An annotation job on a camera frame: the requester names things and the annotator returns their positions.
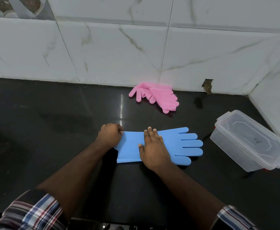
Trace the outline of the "person's left hand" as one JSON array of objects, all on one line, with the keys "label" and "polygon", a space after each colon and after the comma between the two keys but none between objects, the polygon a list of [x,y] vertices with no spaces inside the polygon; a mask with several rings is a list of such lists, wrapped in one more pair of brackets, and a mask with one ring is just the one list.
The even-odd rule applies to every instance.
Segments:
[{"label": "person's left hand", "polygon": [[123,127],[117,123],[108,123],[102,125],[95,144],[108,151],[116,147],[121,141],[123,136]]}]

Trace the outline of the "person's right hand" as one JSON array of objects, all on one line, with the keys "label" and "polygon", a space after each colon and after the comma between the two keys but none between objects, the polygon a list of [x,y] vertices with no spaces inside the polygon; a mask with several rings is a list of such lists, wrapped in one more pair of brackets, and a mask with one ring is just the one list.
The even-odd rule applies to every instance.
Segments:
[{"label": "person's right hand", "polygon": [[166,167],[172,165],[172,161],[170,155],[166,149],[166,147],[158,147],[158,132],[154,128],[154,141],[148,143],[148,129],[144,130],[144,146],[145,152],[139,153],[140,159],[144,163],[144,165],[159,174],[160,172],[164,171]]}]

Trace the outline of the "plaid shirt sleeve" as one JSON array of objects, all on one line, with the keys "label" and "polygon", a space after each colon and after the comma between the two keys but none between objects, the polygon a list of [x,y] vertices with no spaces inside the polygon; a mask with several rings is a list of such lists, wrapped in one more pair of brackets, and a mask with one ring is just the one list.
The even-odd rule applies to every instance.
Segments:
[{"label": "plaid shirt sleeve", "polygon": [[234,206],[223,207],[217,214],[211,230],[259,230]]},{"label": "plaid shirt sleeve", "polygon": [[0,230],[67,230],[68,220],[59,202],[43,190],[31,189],[2,213]]}]

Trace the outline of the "blue silicone glove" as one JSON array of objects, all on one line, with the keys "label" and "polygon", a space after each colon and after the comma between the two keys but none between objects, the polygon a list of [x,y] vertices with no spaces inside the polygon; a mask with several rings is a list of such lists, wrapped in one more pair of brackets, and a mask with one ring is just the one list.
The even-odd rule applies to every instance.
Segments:
[{"label": "blue silicone glove", "polygon": [[[203,142],[195,133],[188,133],[188,127],[158,131],[162,136],[171,161],[176,165],[189,166],[190,157],[203,155]],[[117,163],[140,162],[138,144],[144,145],[144,133],[138,131],[126,131],[120,143],[115,147],[118,151]]]}]

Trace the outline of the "pink silicone scrubbing glove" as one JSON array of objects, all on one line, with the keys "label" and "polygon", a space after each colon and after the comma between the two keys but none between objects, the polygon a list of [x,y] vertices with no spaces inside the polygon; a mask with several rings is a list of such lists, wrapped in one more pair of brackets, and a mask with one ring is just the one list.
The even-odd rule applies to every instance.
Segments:
[{"label": "pink silicone scrubbing glove", "polygon": [[157,103],[165,114],[176,111],[179,102],[173,93],[172,86],[154,84],[149,86],[149,91],[152,94],[149,98],[150,104]]},{"label": "pink silicone scrubbing glove", "polygon": [[154,104],[156,101],[153,98],[151,88],[158,88],[158,85],[149,82],[141,83],[131,90],[129,97],[133,97],[136,94],[137,102],[141,102],[142,98],[146,98],[150,104]]}]

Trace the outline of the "clear plastic storage container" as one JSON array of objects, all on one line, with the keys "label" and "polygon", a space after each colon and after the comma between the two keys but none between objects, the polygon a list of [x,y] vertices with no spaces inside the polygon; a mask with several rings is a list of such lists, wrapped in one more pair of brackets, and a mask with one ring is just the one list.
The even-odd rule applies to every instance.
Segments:
[{"label": "clear plastic storage container", "polygon": [[242,146],[231,140],[217,128],[212,132],[210,139],[246,172],[265,169]]}]

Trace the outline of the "person's right forearm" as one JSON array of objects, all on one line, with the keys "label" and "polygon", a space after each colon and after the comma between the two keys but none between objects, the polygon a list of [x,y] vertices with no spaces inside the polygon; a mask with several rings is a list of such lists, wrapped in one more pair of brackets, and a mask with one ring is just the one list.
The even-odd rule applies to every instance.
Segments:
[{"label": "person's right forearm", "polygon": [[197,227],[211,230],[225,204],[172,162],[158,165],[153,171],[184,206]]}]

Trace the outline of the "person's left forearm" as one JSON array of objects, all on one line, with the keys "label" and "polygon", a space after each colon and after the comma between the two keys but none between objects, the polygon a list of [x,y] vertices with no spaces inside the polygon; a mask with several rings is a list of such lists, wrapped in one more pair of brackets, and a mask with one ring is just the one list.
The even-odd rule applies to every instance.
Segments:
[{"label": "person's left forearm", "polygon": [[109,184],[116,165],[114,149],[120,140],[96,139],[61,169],[36,188],[53,196],[60,204],[64,216],[70,220],[88,197],[89,185],[100,179],[102,189]]}]

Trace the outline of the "clear plastic container lid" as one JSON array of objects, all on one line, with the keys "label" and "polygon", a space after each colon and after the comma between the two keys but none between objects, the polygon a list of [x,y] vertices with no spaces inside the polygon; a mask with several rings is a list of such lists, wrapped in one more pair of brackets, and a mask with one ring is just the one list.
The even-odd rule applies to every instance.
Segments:
[{"label": "clear plastic container lid", "polygon": [[242,146],[267,170],[280,168],[280,138],[239,110],[220,116],[215,128]]}]

